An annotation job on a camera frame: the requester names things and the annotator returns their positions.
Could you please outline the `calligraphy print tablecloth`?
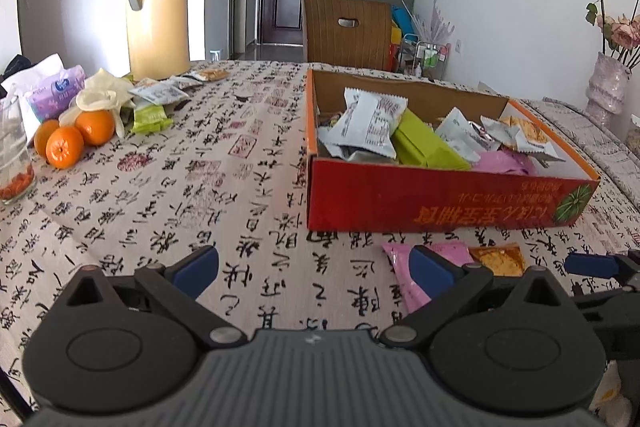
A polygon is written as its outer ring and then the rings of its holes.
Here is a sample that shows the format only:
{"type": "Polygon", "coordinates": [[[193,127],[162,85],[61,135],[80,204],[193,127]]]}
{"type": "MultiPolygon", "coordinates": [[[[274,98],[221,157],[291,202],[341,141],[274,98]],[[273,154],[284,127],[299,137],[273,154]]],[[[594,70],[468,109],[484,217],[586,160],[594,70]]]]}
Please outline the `calligraphy print tablecloth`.
{"type": "Polygon", "coordinates": [[[37,167],[1,213],[1,374],[27,426],[594,426],[610,361],[572,297],[616,280],[569,254],[639,250],[639,209],[596,170],[572,225],[442,232],[307,227],[306,78],[232,64],[170,129],[37,167]],[[518,244],[521,277],[474,260],[409,313],[386,243],[518,244]],[[165,269],[205,245],[192,299],[165,269]]]}

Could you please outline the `red cardboard pumpkin box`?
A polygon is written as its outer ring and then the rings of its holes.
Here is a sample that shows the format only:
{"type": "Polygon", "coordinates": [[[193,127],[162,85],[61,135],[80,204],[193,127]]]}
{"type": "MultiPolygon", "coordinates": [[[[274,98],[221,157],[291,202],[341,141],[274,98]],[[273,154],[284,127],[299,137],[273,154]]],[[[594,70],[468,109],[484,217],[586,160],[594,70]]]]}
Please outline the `red cardboard pumpkin box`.
{"type": "Polygon", "coordinates": [[[306,78],[307,227],[317,232],[442,232],[572,225],[600,176],[570,144],[523,103],[432,82],[363,77],[311,69],[306,78]],[[345,108],[356,88],[403,96],[429,124],[457,107],[473,120],[515,116],[544,132],[559,164],[536,176],[348,162],[322,152],[317,126],[345,108]]]}

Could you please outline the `drinking glass with goji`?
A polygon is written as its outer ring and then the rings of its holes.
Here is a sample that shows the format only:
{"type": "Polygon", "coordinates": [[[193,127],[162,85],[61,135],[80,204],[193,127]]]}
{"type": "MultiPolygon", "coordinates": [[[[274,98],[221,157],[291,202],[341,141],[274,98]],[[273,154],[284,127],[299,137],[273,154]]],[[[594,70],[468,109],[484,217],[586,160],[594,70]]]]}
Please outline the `drinking glass with goji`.
{"type": "Polygon", "coordinates": [[[36,184],[32,156],[24,126],[20,100],[7,95],[1,101],[0,198],[10,205],[36,184]]]}

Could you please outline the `orange cracker snack packet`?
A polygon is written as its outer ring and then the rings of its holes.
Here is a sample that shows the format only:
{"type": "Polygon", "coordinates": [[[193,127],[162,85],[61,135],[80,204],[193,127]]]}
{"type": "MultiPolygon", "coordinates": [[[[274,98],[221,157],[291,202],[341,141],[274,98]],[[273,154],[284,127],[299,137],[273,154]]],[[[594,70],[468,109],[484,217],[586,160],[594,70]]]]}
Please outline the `orange cracker snack packet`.
{"type": "Polygon", "coordinates": [[[470,247],[469,253],[496,277],[521,277],[524,274],[525,261],[518,244],[470,247]]]}

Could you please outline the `folded pink grey cloth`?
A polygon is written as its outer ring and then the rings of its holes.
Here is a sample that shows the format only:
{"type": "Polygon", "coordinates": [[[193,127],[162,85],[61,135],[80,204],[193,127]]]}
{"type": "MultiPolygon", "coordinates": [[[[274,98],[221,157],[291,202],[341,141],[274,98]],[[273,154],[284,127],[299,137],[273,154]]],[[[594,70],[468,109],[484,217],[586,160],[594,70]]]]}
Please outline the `folded pink grey cloth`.
{"type": "Polygon", "coordinates": [[[523,103],[570,139],[639,209],[639,158],[621,139],[583,109],[568,103],[554,98],[523,103]]]}

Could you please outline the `white barcode snack packet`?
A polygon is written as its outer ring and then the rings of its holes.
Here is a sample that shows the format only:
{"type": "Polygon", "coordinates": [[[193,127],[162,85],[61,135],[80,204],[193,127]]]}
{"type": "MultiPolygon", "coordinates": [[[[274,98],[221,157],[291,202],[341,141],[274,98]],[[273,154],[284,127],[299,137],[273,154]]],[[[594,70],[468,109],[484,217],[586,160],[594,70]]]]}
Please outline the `white barcode snack packet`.
{"type": "Polygon", "coordinates": [[[133,87],[129,93],[154,105],[178,104],[189,100],[190,95],[171,83],[157,82],[146,86],[133,87]]]}

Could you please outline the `purple tissue pack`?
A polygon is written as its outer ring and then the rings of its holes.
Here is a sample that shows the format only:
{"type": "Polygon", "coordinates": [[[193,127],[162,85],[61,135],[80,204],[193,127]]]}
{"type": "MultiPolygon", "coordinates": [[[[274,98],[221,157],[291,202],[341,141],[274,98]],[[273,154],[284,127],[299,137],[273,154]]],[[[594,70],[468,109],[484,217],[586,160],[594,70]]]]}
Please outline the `purple tissue pack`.
{"type": "Polygon", "coordinates": [[[81,65],[65,68],[52,54],[32,67],[16,72],[1,86],[20,102],[27,141],[32,141],[43,121],[58,119],[72,98],[84,89],[86,73],[81,65]]]}

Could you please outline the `pink textured flower vase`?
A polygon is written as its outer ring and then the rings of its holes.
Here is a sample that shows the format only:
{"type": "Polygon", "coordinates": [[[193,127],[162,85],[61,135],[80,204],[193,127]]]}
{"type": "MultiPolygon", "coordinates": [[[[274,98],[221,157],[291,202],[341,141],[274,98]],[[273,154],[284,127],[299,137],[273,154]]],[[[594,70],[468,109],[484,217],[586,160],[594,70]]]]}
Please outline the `pink textured flower vase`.
{"type": "Polygon", "coordinates": [[[586,90],[586,113],[600,126],[611,127],[613,117],[623,112],[630,80],[627,66],[599,52],[586,90]]]}

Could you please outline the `brown wooden chair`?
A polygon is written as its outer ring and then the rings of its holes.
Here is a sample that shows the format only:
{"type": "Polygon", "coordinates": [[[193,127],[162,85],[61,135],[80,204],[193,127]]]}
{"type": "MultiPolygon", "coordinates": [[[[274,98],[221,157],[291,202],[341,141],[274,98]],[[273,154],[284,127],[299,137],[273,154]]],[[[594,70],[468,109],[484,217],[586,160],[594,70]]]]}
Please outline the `brown wooden chair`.
{"type": "Polygon", "coordinates": [[[307,63],[386,70],[392,10],[368,0],[303,0],[307,63]]]}

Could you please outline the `small green snack packet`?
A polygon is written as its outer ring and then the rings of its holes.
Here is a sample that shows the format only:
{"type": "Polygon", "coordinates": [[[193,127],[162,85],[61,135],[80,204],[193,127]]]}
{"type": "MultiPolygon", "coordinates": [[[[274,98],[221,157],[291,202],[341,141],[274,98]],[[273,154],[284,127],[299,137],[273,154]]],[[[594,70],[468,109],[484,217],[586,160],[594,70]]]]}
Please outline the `small green snack packet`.
{"type": "Polygon", "coordinates": [[[165,109],[156,104],[139,104],[134,109],[134,123],[131,132],[135,134],[149,134],[161,132],[172,125],[165,109]]]}

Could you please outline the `long green snack bar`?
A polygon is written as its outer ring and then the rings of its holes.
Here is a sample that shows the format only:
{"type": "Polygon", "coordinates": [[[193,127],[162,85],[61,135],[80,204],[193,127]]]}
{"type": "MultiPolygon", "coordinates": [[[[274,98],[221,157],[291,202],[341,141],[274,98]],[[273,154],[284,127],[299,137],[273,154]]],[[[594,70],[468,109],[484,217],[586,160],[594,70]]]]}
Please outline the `long green snack bar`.
{"type": "Polygon", "coordinates": [[[408,108],[402,113],[390,139],[401,165],[458,171],[472,168],[469,161],[440,139],[430,126],[408,108]]]}

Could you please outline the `rear orange mandarin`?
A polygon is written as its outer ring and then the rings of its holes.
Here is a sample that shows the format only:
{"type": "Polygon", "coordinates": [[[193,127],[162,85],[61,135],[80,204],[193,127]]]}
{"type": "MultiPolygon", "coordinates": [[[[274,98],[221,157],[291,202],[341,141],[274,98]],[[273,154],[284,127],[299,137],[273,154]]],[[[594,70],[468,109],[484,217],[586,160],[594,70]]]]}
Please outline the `rear orange mandarin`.
{"type": "Polygon", "coordinates": [[[81,112],[75,120],[75,127],[80,131],[86,144],[101,146],[113,138],[115,121],[108,110],[81,112]]]}

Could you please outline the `yellow thermos jug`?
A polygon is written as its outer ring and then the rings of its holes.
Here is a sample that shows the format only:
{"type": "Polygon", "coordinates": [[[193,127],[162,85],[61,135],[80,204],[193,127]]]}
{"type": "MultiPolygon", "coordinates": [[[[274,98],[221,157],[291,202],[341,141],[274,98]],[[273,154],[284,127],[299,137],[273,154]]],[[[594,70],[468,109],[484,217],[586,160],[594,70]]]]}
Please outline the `yellow thermos jug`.
{"type": "Polygon", "coordinates": [[[166,79],[190,67],[188,0],[127,0],[127,43],[134,80],[166,79]]]}

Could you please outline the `pink snack packet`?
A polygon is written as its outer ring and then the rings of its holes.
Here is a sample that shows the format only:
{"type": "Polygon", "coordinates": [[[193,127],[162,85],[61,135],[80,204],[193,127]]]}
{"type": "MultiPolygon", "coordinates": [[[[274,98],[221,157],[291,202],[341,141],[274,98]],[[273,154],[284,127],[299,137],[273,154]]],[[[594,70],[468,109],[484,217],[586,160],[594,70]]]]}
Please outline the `pink snack packet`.
{"type": "MultiPolygon", "coordinates": [[[[390,259],[390,262],[392,262],[401,296],[402,299],[404,299],[405,306],[409,313],[420,309],[433,300],[428,298],[409,277],[408,256],[414,246],[418,245],[411,246],[396,243],[386,243],[382,245],[384,253],[388,259],[390,259]]],[[[469,253],[469,248],[462,242],[446,242],[422,246],[430,248],[460,268],[463,267],[463,265],[474,262],[474,259],[469,253]]]]}

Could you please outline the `orange mandarin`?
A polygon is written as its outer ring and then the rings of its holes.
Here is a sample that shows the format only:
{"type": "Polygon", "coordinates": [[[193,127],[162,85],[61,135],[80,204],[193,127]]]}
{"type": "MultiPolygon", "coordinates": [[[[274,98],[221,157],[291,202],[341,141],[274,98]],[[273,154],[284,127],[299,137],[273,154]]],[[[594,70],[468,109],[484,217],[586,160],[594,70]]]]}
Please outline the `orange mandarin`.
{"type": "Polygon", "coordinates": [[[45,120],[40,124],[34,135],[34,139],[32,140],[32,143],[34,143],[34,149],[43,159],[47,158],[47,144],[49,138],[55,130],[58,130],[58,127],[60,127],[60,125],[58,124],[57,119],[45,120]]]}
{"type": "Polygon", "coordinates": [[[75,120],[75,127],[80,131],[86,144],[101,146],[113,138],[115,121],[108,110],[81,112],[75,120]]]}
{"type": "Polygon", "coordinates": [[[49,136],[46,146],[47,161],[56,169],[73,167],[81,158],[84,146],[84,137],[76,127],[59,127],[49,136]]]}

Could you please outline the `white cracker snack packet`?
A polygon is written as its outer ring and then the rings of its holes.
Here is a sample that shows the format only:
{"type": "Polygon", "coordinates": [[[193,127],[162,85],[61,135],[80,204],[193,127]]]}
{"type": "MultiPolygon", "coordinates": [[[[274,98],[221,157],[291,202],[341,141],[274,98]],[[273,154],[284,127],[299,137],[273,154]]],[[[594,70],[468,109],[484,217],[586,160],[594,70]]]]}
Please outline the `white cracker snack packet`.
{"type": "Polygon", "coordinates": [[[508,116],[495,120],[482,116],[480,123],[492,139],[513,152],[540,161],[563,161],[547,135],[527,119],[508,116]]]}

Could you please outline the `cream artificial flower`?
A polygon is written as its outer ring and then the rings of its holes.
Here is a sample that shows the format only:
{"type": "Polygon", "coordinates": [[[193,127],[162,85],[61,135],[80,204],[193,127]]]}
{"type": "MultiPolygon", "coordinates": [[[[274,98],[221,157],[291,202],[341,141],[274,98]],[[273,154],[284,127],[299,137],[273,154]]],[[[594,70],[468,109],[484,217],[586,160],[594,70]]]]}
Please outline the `cream artificial flower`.
{"type": "Polygon", "coordinates": [[[68,109],[58,117],[61,127],[75,124],[81,112],[93,113],[106,110],[114,118],[115,133],[125,138],[125,125],[120,118],[123,107],[133,108],[134,84],[124,77],[115,77],[104,69],[85,80],[84,87],[72,98],[68,109]]]}

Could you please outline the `front orange mandarin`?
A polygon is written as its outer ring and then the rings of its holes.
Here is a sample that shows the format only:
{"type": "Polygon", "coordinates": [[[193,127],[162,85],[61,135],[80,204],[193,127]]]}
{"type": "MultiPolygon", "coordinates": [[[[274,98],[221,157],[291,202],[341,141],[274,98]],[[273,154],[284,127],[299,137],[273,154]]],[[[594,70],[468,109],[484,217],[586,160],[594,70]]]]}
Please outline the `front orange mandarin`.
{"type": "Polygon", "coordinates": [[[59,127],[49,136],[46,146],[47,161],[56,169],[73,167],[81,158],[84,146],[84,137],[76,127],[59,127]]]}

